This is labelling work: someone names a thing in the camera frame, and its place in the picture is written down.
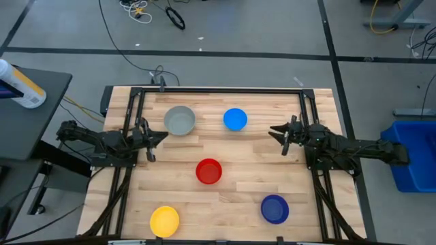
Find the red bowl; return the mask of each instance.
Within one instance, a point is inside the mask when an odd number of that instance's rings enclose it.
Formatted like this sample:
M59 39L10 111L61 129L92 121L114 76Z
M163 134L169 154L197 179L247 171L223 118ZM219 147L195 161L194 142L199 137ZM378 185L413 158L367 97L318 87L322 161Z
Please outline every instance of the red bowl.
M197 179L203 184L218 182L222 173L221 165L214 159L203 159L196 169Z

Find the yellow bowl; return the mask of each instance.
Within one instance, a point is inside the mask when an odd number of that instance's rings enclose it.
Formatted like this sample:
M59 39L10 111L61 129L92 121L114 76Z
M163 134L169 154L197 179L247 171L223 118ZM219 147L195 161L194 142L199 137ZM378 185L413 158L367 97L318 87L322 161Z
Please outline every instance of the yellow bowl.
M178 228L178 214L174 208L163 206L156 209L150 218L153 234L160 238L170 237Z

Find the yellow cable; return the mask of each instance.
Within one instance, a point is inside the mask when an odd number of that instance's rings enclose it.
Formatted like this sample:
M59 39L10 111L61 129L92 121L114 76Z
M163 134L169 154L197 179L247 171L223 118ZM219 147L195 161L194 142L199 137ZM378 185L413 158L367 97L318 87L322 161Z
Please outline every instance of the yellow cable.
M374 6L373 6L373 10L371 11L371 17L369 19L369 27L371 28L372 32L374 32L375 34L383 35L383 34L387 34L387 33L391 32L391 31L395 30L395 28L391 28L391 29L389 29L387 31L376 31L376 30L374 30L374 27L373 27L373 17L374 17L375 7L377 6L378 2L379 2L379 0L375 0Z
M82 112L84 112L84 113L85 113L86 115L88 115L90 118L96 120L97 122L100 122L100 123L103 123L103 124L104 124L104 121L102 121L102 120L100 120L100 119L94 117L93 115L91 115L89 112L87 112L86 110L84 110L83 107L82 107L81 105L77 104L74 100L72 100L71 98L69 98L67 95L65 96L65 98L66 98L67 100L69 100L71 103L73 103L74 105L76 105L79 109L82 110Z

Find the gray bowl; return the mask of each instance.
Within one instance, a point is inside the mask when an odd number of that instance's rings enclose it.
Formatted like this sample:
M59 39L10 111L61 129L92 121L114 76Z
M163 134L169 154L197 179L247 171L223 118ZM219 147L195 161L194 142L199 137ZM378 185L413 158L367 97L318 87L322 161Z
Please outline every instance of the gray bowl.
M163 123L171 134L187 135L196 124L196 115L191 108L180 105L166 112Z

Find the black table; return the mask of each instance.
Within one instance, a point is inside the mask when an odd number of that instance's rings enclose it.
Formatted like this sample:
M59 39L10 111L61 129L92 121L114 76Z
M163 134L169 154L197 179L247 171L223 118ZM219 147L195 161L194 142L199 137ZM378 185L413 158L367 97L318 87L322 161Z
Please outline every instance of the black table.
M54 167L67 169L87 178L91 175L87 162L41 140L71 82L72 75L36 69L18 69L46 91L47 99L35 109L26 109L11 99L0 99L0 166L7 168L0 179L0 206L6 205L12 212L9 229L16 220L38 174L46 175L43 180L45 185L39 187L28 214L37 212L47 186L53 187L50 183L52 180L48 181L47 176Z

